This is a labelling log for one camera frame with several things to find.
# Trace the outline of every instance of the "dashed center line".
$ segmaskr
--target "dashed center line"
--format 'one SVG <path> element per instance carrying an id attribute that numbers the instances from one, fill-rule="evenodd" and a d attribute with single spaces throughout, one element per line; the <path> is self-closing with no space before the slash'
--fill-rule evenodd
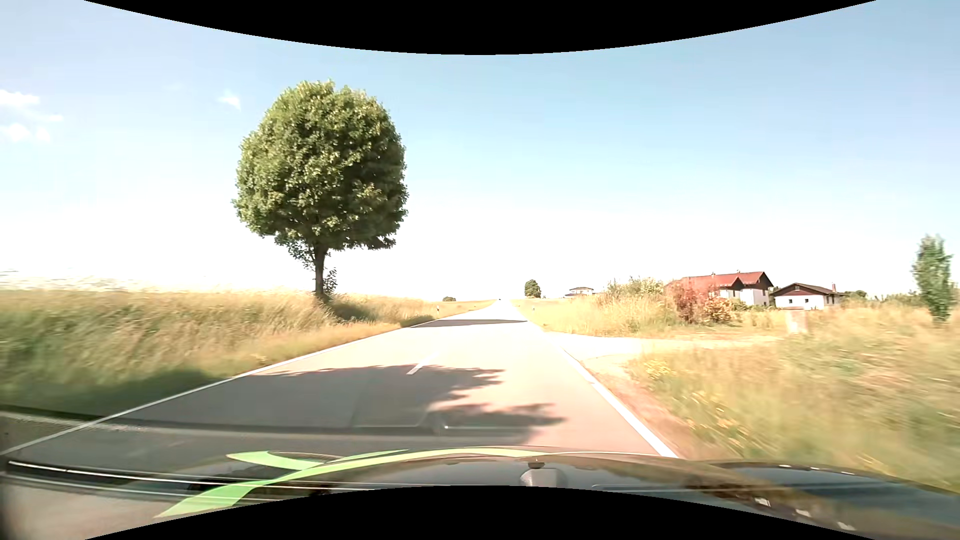
<path id="1" fill-rule="evenodd" d="M 417 373 L 417 371 L 418 371 L 421 367 L 423 367 L 423 366 L 424 366 L 427 362 L 429 362 L 430 360 L 436 358 L 439 354 L 440 354 L 440 353 L 434 353 L 433 355 L 430 355 L 430 356 L 424 358 L 423 360 L 420 361 L 419 364 L 417 364 L 417 365 L 414 366 L 414 369 L 408 371 L 408 372 L 407 372 L 407 375 L 413 375 L 413 374 Z"/>

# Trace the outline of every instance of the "green tape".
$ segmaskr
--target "green tape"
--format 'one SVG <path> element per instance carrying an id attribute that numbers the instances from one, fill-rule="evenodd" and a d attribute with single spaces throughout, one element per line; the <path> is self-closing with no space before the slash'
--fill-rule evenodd
<path id="1" fill-rule="evenodd" d="M 407 452 L 406 450 L 384 450 L 382 452 L 370 452 L 369 454 L 357 454 L 357 455 L 348 455 L 346 457 L 338 457 L 336 459 L 331 459 L 327 463 L 339 463 L 340 461 L 348 461 L 352 459 L 361 459 L 364 457 L 374 457 L 375 455 L 386 455 L 386 454 L 396 454 L 398 452 Z"/>
<path id="2" fill-rule="evenodd" d="M 283 457 L 281 455 L 270 454 L 269 452 L 243 452 L 241 454 L 227 454 L 227 457 L 255 465 L 266 465 L 268 467 L 291 469 L 293 471 L 302 471 L 303 469 L 309 469 L 310 467 L 316 467 L 317 465 L 323 465 L 325 463 L 325 461 Z"/>
<path id="3" fill-rule="evenodd" d="M 349 469 L 358 469 L 360 467 L 371 467 L 373 465 L 384 465 L 387 463 L 398 463 L 400 461 L 407 461 L 409 459 L 418 459 L 422 457 L 442 457 L 444 455 L 456 455 L 456 454 L 481 454 L 481 455 L 497 455 L 503 457 L 528 457 L 532 455 L 545 455 L 545 452 L 532 452 L 528 450 L 513 450 L 513 449 L 502 449 L 502 448 L 460 448 L 460 449 L 447 449 L 447 450 L 428 450 L 423 452 L 412 452 L 409 454 L 399 454 L 396 452 L 402 451 L 389 451 L 386 453 L 372 453 L 380 454 L 371 457 L 359 457 L 354 459 L 354 456 L 347 456 L 337 459 L 336 462 L 330 461 L 327 463 L 317 463 L 316 466 L 299 469 L 293 473 L 289 473 L 277 479 L 266 479 L 266 480 L 254 480 L 249 482 L 235 483 L 231 485 L 222 485 L 217 486 L 212 489 L 208 489 L 201 493 L 200 495 L 194 495 L 193 497 L 188 497 L 183 501 L 180 501 L 177 504 L 174 504 L 166 511 L 157 515 L 158 518 L 164 518 L 168 516 L 175 516 L 180 514 L 192 514 L 195 512 L 204 512 L 207 510 L 216 510 L 218 508 L 229 508 L 237 504 L 241 499 L 247 496 L 252 490 L 258 487 L 265 487 L 275 483 L 281 483 L 290 480 L 296 479 L 305 479 L 309 477 L 315 477 L 317 475 L 323 475 L 327 473 L 336 473 L 339 471 L 346 471 Z M 263 453 L 254 453 L 248 452 L 243 454 L 231 454 L 233 455 L 242 455 L 249 456 L 250 454 L 268 454 Z"/>

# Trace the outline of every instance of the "tall grass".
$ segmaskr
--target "tall grass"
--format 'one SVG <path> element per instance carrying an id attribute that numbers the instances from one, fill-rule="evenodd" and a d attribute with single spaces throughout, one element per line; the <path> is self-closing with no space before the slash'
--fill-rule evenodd
<path id="1" fill-rule="evenodd" d="M 0 401 L 106 414 L 490 303 L 341 295 L 317 307 L 297 291 L 0 290 Z"/>
<path id="2" fill-rule="evenodd" d="M 631 363 L 694 432 L 731 454 L 847 465 L 960 491 L 960 324 L 874 305 L 809 313 L 769 346 Z"/>
<path id="3" fill-rule="evenodd" d="M 600 336 L 780 333 L 783 315 L 776 310 L 737 311 L 730 324 L 687 324 L 662 295 L 602 295 L 563 299 L 525 299 L 515 306 L 548 331 Z"/>

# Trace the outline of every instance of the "building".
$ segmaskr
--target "building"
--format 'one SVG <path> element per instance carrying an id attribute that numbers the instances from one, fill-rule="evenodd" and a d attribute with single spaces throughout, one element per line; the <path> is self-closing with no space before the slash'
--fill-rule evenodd
<path id="1" fill-rule="evenodd" d="M 774 285 L 766 272 L 740 272 L 733 274 L 710 274 L 709 276 L 690 276 L 667 284 L 667 287 L 686 286 L 693 290 L 719 296 L 720 298 L 739 299 L 747 306 L 772 306 L 770 290 Z"/>
<path id="2" fill-rule="evenodd" d="M 831 288 L 790 283 L 786 287 L 770 294 L 775 305 L 782 309 L 824 309 L 840 305 L 844 294 L 837 292 L 836 284 Z"/>
<path id="3" fill-rule="evenodd" d="M 570 289 L 570 292 L 564 294 L 564 296 L 566 298 L 570 298 L 574 296 L 583 296 L 586 294 L 593 294 L 593 289 L 590 287 L 573 287 Z"/>

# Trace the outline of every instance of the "tree trunk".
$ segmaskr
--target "tree trunk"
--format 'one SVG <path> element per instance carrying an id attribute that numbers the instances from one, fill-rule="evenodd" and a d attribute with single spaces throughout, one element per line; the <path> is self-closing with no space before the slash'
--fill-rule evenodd
<path id="1" fill-rule="evenodd" d="M 313 272 L 314 286 L 313 295 L 320 302 L 326 303 L 330 299 L 324 293 L 324 260 L 326 259 L 326 248 L 322 246 L 313 247 Z"/>

